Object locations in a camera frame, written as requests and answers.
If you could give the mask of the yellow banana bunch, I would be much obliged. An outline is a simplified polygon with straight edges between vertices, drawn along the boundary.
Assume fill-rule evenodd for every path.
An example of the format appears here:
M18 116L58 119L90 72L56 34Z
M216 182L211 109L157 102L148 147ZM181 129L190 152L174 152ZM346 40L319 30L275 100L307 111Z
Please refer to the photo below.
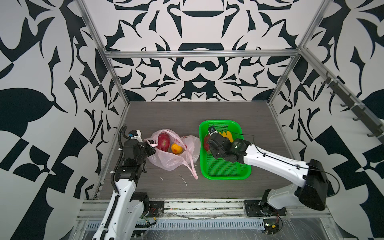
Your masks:
M231 143L234 141L233 136L232 136L232 133L231 133L230 131L223 131L223 132L221 133L221 135L222 135L223 137L228 138L229 141L230 141Z

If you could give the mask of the green plastic basket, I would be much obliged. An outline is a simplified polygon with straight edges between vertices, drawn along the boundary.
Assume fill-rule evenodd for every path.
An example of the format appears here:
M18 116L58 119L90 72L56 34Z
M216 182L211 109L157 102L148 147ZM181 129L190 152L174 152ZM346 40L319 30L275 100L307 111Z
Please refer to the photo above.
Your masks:
M222 158L215 159L204 148L204 138L209 135L209 128L214 127L218 132L229 131L233 139L243 139L241 126L230 120L207 120L199 126L201 140L200 166L202 175L209 180L245 180L252 172L249 165L231 163Z

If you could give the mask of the pink plastic bag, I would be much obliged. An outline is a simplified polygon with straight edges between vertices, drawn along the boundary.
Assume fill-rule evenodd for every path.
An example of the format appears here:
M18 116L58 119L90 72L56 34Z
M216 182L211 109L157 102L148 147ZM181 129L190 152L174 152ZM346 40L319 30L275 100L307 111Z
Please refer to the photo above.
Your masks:
M161 134L166 134L170 139L170 146L176 144L182 148L182 152L175 154L171 148L168 148L167 151L161 150L160 146L162 144L159 140ZM200 157L201 151L201 141L199 138L192 135L181 137L172 130L163 129L153 133L150 138L144 141L155 148L156 153L148 157L153 165L166 171L173 171L183 165L189 169L196 180L199 178L195 168L195 163Z

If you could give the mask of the orange yellow fruit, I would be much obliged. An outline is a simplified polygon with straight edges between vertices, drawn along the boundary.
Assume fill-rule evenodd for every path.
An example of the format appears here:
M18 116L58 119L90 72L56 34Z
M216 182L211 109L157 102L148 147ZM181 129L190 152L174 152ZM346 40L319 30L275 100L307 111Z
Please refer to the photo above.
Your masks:
M171 151L173 154L179 155L184 151L184 149L183 149L183 147L179 146L178 144L172 144Z

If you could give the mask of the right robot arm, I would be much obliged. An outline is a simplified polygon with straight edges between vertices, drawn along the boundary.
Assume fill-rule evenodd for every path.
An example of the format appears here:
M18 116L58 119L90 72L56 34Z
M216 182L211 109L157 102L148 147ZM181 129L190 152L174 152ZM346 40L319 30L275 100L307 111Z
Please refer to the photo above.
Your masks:
M317 211L326 208L330 182L319 161L289 159L243 139L230 141L218 132L211 133L207 143L216 159L255 166L291 182L289 186L266 191L266 204L271 208L280 210L300 205Z

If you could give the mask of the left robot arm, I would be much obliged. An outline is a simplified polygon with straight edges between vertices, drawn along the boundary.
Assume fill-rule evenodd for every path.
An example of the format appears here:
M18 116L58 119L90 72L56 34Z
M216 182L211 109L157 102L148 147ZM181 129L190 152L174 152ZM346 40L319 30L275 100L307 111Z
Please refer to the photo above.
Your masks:
M129 240L137 221L148 213L147 193L136 192L139 178L149 156L155 149L140 137L127 140L111 173L113 194L93 240Z

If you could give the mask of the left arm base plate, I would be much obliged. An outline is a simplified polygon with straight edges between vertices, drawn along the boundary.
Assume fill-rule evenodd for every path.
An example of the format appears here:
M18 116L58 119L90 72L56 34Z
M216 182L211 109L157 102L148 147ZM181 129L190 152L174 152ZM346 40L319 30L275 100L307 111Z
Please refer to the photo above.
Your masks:
M163 215L165 209L164 201L149 201L148 206L146 207L146 218L158 218Z

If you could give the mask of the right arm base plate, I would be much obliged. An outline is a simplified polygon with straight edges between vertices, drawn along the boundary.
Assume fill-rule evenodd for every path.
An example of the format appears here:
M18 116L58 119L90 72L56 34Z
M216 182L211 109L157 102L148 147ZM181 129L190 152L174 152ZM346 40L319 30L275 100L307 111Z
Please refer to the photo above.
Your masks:
M286 208L276 210L268 203L262 204L261 200L245 200L245 212L248 217L272 217L272 216L286 216Z

